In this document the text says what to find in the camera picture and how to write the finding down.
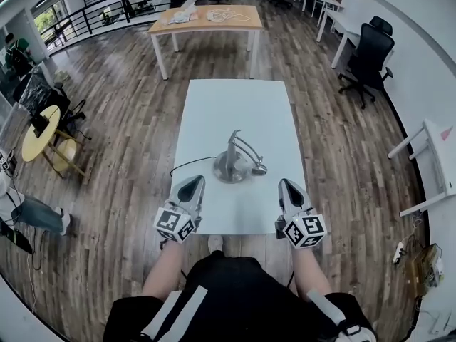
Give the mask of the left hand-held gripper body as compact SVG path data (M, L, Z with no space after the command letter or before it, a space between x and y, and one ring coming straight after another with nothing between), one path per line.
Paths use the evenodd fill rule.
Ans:
M158 208L154 228L166 240L183 243L191 233L195 233L202 221L198 211L189 211L175 203L166 201Z

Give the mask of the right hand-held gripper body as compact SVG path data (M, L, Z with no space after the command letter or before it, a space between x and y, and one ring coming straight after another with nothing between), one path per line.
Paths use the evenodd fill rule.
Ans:
M281 215L275 221L275 230L277 239L287 239L295 249L314 247L328 233L323 215L312 209Z

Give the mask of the silver desk lamp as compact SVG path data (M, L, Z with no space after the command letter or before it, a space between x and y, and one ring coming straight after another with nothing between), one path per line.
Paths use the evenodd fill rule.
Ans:
M264 176L268 171L263 157L238 136L239 132L240 130L233 131L227 149L216 157L213 164L213 172L218 180L229 184L243 182L251 176Z

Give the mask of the person's right forearm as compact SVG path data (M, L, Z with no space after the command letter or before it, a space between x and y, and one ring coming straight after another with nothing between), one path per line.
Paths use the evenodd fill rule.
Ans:
M322 295L332 293L331 285L323 273L312 248L292 249L294 280L300 298L308 300L307 293L314 290Z

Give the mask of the person's left forearm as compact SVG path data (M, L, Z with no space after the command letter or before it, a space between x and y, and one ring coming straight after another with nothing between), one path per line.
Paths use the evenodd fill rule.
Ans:
M184 261L184 246L177 242L167 242L157 261L148 274L143 296L152 296L162 301L177 289Z

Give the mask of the white rectangular table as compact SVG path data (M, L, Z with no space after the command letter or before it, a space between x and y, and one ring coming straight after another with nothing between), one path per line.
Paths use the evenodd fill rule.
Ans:
M228 184L213 172L234 130L263 157L264 176ZM175 153L172 184L206 180L199 234L272 234L281 214L282 178L305 188L306 179L286 86L282 81L191 80Z

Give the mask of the cardboard box with electronics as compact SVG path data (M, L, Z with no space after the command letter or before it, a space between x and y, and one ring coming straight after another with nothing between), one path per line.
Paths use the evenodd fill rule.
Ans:
M445 278L442 250L436 244L422 249L406 262L406 285L413 299L426 295L437 288Z

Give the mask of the yellow round two-tier table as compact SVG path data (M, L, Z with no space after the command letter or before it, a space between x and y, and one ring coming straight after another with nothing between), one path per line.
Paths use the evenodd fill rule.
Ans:
M21 156L24 162L31 162L42 155L57 175L63 178L62 171L72 168L83 177L87 173L74 163L78 146L83 147L80 140L61 132L57 129L60 119L60 110L56 105L50 106L41 112L48 118L49 124L40 137L36 137L33 126L30 124L21 148Z

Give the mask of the black flat device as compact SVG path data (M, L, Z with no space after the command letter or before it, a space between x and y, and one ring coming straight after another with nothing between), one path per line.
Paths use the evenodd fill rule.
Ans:
M35 116L31 118L31 124L33 126L35 136L40 137L43 131L47 128L49 119L42 116L42 114L35 114Z

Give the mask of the black mesh office chair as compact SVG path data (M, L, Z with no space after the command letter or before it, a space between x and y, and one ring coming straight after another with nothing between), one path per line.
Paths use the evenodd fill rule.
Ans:
M384 90L384 81L393 77L389 67L383 67L388 54L393 50L395 42L391 35L388 35L381 28L370 23L361 24L361 38L357 49L348 60L347 69L350 73L338 74L338 79L345 79L349 85L341 86L338 90L343 93L347 90L356 90L361 99L361 109L366 108L364 93L375 102L375 96L368 88L377 91Z

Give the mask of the wooden-top table with white legs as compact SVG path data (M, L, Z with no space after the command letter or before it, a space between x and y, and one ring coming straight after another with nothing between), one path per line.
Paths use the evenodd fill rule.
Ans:
M248 33L247 51L251 54L249 78L253 79L257 73L259 38L263 24L255 6L250 5L201 5L195 6L198 19L183 24L162 24L161 18L170 18L176 11L187 8L171 8L163 12L159 19L147 31L150 34L152 46L163 80L168 79L167 70L163 61L158 37L170 35L174 51L178 52L177 34L205 31L242 31Z

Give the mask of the black plastic-wrapped chair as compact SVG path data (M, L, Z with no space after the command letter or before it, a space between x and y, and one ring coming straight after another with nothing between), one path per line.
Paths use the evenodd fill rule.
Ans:
M71 102L63 90L63 84L57 82L51 86L41 71L31 71L23 77L14 90L14 100L29 113L30 124L31 118L35 114L41 114L46 108L56 105L61 114L57 129L69 135L71 132L68 126L71 123L78 119L86 119L86 115L82 111L86 101L82 100L71 110Z

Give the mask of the pile of papers and tissues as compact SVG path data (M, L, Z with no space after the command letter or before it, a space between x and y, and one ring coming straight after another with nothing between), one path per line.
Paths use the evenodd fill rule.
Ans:
M198 18L196 8L191 6L183 11L176 11L170 18L161 18L160 22L164 25L183 24L197 20Z

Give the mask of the black metal railing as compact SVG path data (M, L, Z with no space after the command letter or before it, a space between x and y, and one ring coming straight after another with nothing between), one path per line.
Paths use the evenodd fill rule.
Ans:
M58 0L34 18L46 48L57 51L96 34L120 29L129 24L156 21L169 8L187 0L82 0L82 7L70 12Z

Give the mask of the black office chair with headrest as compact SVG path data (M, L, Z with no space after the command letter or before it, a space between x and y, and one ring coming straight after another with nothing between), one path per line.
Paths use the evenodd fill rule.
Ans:
M370 25L388 36L393 35L393 27L391 24L379 16L374 16L370 20Z

